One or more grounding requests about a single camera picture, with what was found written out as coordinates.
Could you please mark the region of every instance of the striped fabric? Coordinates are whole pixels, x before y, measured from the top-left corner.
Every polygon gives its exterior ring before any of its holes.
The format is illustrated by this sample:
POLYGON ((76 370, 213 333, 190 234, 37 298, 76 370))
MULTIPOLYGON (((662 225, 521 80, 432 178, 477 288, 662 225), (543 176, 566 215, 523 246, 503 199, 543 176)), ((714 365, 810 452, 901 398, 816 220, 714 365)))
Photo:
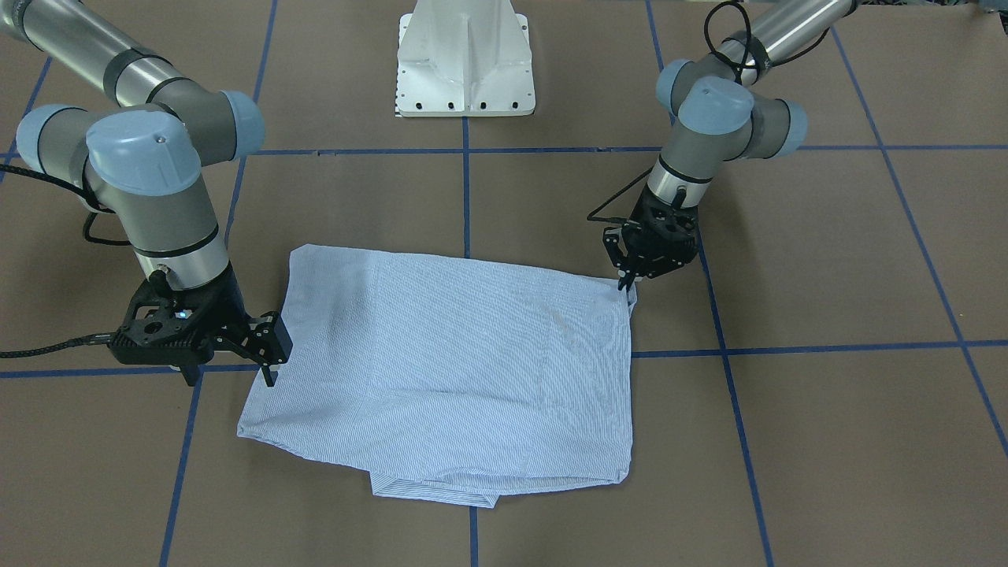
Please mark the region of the striped fabric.
POLYGON ((291 358, 253 382, 238 435, 367 470, 382 496, 493 507, 618 483, 635 301, 542 268, 302 246, 291 358))

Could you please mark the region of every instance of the blue plastic cap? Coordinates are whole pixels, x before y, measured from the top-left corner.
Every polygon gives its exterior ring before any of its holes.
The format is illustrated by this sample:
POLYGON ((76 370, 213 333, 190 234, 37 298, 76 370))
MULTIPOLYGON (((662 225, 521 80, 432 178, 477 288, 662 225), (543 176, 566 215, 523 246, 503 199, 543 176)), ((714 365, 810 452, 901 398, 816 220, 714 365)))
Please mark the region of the blue plastic cap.
POLYGON ((95 122, 86 141, 95 172, 126 193, 173 195, 200 178, 200 154, 185 126, 166 112, 113 114, 95 122))
POLYGON ((700 134, 729 134, 749 121, 753 104, 752 93, 742 85, 703 77, 679 106, 678 118, 683 126, 700 134))
POLYGON ((231 159, 238 159, 256 152, 266 141, 266 122, 255 101, 245 93, 238 91, 221 91, 231 103, 231 113, 235 117, 235 154, 231 159))
POLYGON ((38 138, 42 135, 42 128, 45 127, 49 118, 68 108, 84 110, 65 104, 47 104, 26 114, 21 119, 21 123, 17 125, 17 136, 15 137, 17 140, 17 151, 21 154, 21 159, 24 159, 29 167, 40 174, 45 173, 42 169, 42 162, 38 158, 38 138))
POLYGON ((679 72, 688 63, 692 62, 675 60, 666 65, 665 69, 661 70, 661 74, 658 75, 658 82, 654 86, 654 96, 658 98, 661 106, 665 107, 665 110, 673 116, 675 112, 672 110, 672 88, 675 86, 675 80, 679 77, 679 72))
POLYGON ((801 143, 805 141, 805 135, 808 134, 808 115, 805 114, 805 109, 801 108, 801 105, 796 102, 783 102, 787 105, 787 111, 791 115, 791 125, 787 129, 787 138, 784 139, 784 145, 780 146, 777 153, 773 155, 774 157, 794 153, 794 150, 798 149, 801 143))

